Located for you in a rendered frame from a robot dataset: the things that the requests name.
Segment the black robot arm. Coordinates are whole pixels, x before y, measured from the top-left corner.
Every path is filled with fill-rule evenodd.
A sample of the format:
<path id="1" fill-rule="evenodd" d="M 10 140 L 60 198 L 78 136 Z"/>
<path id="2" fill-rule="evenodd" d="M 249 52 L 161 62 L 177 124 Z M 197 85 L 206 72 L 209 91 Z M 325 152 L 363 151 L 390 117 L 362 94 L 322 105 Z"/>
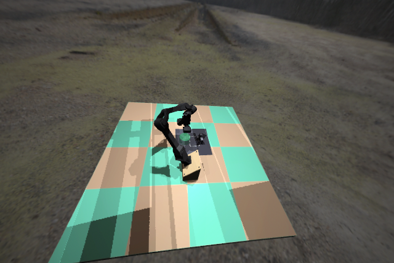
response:
<path id="1" fill-rule="evenodd" d="M 168 140 L 168 142 L 172 146 L 173 153 L 175 155 L 175 160 L 181 161 L 181 163 L 183 163 L 184 166 L 191 164 L 191 155 L 188 156 L 184 146 L 178 144 L 175 137 L 173 136 L 173 134 L 169 130 L 169 124 L 168 124 L 169 114 L 173 113 L 175 111 L 184 111 L 183 117 L 185 119 L 190 119 L 191 115 L 196 110 L 197 110 L 197 108 L 193 104 L 189 105 L 186 102 L 181 103 L 181 104 L 177 105 L 176 107 L 162 109 L 161 113 L 157 116 L 157 118 L 154 121 L 155 127 L 164 134 L 164 136 L 166 137 L 166 139 Z M 185 125 L 185 121 L 183 120 L 183 118 L 177 119 L 177 125 L 178 126 Z"/>

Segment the dark grey flat mat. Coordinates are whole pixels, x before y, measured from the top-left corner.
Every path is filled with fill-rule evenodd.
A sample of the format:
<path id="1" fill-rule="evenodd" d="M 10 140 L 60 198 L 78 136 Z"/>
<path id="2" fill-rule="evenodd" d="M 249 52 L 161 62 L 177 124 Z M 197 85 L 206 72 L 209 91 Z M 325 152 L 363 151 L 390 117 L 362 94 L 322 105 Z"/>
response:
<path id="1" fill-rule="evenodd" d="M 175 139 L 179 145 L 181 145 L 179 138 L 182 133 L 183 129 L 175 129 Z M 212 155 L 206 129 L 191 129 L 191 132 L 188 134 L 190 135 L 190 143 L 188 145 L 184 145 L 188 155 L 196 150 L 198 150 L 199 155 Z M 203 135 L 203 144 L 200 144 L 199 142 L 199 134 Z"/>

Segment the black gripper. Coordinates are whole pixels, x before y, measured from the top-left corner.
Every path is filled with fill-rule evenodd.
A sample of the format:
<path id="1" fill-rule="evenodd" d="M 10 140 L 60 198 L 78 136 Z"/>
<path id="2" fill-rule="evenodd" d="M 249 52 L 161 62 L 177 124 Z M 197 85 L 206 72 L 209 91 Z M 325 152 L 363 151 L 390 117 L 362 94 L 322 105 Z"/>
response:
<path id="1" fill-rule="evenodd" d="M 182 116 L 182 118 L 185 121 L 185 125 L 183 127 L 183 133 L 190 133 L 191 127 L 189 125 L 190 125 L 191 119 L 185 119 L 183 116 Z"/>

